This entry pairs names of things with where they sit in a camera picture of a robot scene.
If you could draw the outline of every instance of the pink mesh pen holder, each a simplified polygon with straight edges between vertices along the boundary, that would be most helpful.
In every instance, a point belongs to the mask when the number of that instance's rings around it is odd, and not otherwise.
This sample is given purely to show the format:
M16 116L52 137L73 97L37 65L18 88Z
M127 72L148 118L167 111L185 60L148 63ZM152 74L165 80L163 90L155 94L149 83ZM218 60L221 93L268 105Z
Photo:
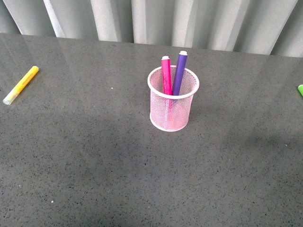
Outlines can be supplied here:
M173 83L176 66L171 65L171 81ZM199 88L199 79L191 70L185 69L178 96L163 93L162 68L154 69L148 76L151 89L150 119L154 126L163 131L183 129L189 118L194 93Z

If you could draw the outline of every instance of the purple marker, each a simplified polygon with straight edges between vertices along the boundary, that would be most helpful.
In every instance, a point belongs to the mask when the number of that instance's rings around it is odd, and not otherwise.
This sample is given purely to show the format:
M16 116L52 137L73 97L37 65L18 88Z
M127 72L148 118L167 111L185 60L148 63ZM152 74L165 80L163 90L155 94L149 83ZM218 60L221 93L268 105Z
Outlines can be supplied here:
M186 51L181 51L179 53L174 84L173 84L173 87L172 87L172 95L173 96L178 96L179 95L186 60L187 60L187 52Z

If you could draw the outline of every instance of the table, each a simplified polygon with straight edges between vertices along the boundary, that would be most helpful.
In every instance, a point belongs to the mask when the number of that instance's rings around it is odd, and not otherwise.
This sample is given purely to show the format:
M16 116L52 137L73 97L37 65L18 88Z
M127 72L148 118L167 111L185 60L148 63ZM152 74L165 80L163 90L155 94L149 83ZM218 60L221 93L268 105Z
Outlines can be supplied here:
M200 80L188 125L149 119L168 55ZM301 58L0 34L0 226L300 226Z

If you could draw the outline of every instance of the marker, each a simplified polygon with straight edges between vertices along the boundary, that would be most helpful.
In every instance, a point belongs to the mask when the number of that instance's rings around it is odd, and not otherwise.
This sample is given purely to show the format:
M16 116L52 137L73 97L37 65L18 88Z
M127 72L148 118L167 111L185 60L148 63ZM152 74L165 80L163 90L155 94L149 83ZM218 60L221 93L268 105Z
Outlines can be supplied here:
M176 73L175 73L175 79L174 79L174 84L172 87L172 94L174 96L178 96L181 88L181 83L182 83L182 78L183 78L183 73L185 69L185 64L187 60L187 52L186 51L181 51L179 53L178 57L178 62L177 62L177 68L176 68Z
M3 103L6 105L10 105L38 72L39 68L37 66L33 66L27 72L27 74L25 74L25 76L17 83L17 85L12 89L12 91L5 97Z
M301 93L301 95L303 96L303 84L301 84L301 85L298 87L298 90L299 90L299 92Z
M168 56L162 57L161 65L162 65L163 93L171 96L172 91L171 91L170 59Z

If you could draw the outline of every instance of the curtain fold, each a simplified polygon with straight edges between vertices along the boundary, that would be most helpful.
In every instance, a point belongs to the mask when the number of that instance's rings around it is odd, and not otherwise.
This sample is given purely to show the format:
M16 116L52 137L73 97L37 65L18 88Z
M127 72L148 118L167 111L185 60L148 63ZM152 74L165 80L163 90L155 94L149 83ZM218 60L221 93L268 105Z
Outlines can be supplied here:
M0 0L0 32L303 57L303 0Z

